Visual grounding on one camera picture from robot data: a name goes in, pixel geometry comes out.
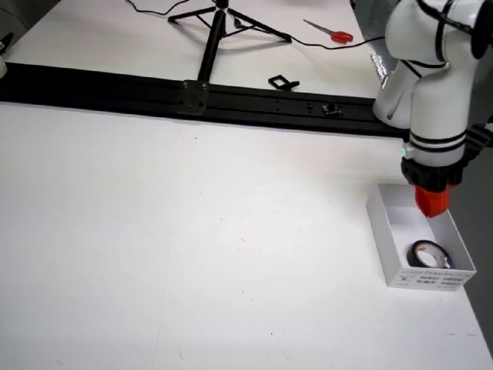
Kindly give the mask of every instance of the black tripod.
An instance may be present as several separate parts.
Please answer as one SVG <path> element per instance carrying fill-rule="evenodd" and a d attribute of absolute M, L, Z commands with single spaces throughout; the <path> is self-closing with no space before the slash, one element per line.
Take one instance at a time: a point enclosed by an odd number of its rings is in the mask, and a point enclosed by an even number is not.
<path fill-rule="evenodd" d="M 196 10 L 194 12 L 183 13 L 180 15 L 174 15 L 168 18 L 168 22 L 176 23 L 178 19 L 184 19 L 189 17 L 197 17 L 202 23 L 210 28 L 209 39 L 207 40 L 206 51 L 203 53 L 202 65 L 200 66 L 199 81 L 210 80 L 210 74 L 213 71 L 214 59 L 216 58 L 217 48 L 219 47 L 219 42 L 225 37 L 236 35 L 237 33 L 246 31 L 248 29 L 258 29 L 264 31 L 265 33 L 270 33 L 275 35 L 282 40 L 291 43 L 291 36 L 272 29 L 268 25 L 264 25 L 255 19 L 247 17 L 236 10 L 229 8 L 229 0 L 216 0 L 216 6 Z M 214 20 L 212 26 L 210 26 L 206 21 L 204 21 L 200 16 L 202 14 L 215 12 Z M 238 31 L 226 34 L 226 12 L 230 13 L 235 18 L 235 26 L 240 28 Z M 237 19 L 241 19 L 244 22 L 248 22 L 251 26 L 242 26 Z"/>

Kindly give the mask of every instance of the cardboard box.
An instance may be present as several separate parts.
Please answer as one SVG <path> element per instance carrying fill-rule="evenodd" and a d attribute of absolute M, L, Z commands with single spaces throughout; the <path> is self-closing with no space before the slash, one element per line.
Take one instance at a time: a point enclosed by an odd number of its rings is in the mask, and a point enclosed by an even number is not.
<path fill-rule="evenodd" d="M 476 273 L 450 213 L 426 218 L 416 205 L 412 186 L 377 185 L 367 211 L 389 287 L 456 291 Z M 453 269 L 411 267 L 407 253 L 419 240 L 441 245 Z"/>

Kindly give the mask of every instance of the red scissors handle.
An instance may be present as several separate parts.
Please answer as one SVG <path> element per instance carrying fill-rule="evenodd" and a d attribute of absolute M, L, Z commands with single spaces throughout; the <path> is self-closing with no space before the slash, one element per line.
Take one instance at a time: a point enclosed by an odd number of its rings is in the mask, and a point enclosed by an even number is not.
<path fill-rule="evenodd" d="M 352 42 L 354 38 L 349 33 L 336 31 L 330 34 L 330 39 L 338 44 L 347 44 L 348 42 Z"/>

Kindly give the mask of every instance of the tape roll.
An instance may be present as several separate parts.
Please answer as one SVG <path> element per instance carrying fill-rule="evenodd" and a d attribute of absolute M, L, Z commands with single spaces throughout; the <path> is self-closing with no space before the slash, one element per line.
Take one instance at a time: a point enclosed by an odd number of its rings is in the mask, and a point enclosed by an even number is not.
<path fill-rule="evenodd" d="M 407 253 L 407 262 L 412 267 L 452 268 L 450 256 L 444 248 L 430 240 L 418 240 Z"/>

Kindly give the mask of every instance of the white table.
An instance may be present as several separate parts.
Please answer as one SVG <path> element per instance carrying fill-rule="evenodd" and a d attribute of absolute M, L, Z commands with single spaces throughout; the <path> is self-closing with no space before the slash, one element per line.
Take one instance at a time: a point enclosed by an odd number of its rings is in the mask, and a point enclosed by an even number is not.
<path fill-rule="evenodd" d="M 237 2 L 306 40 L 324 37 L 302 18 L 361 37 L 346 0 Z M 187 24 L 197 43 L 119 0 L 64 0 L 10 61 L 193 79 L 205 33 Z M 378 88 L 365 48 L 221 54 L 214 83 Z M 1 104 L 0 368 L 491 368 L 463 290 L 384 283 L 365 203 L 373 184 L 403 182 L 399 153 L 398 140 Z"/>

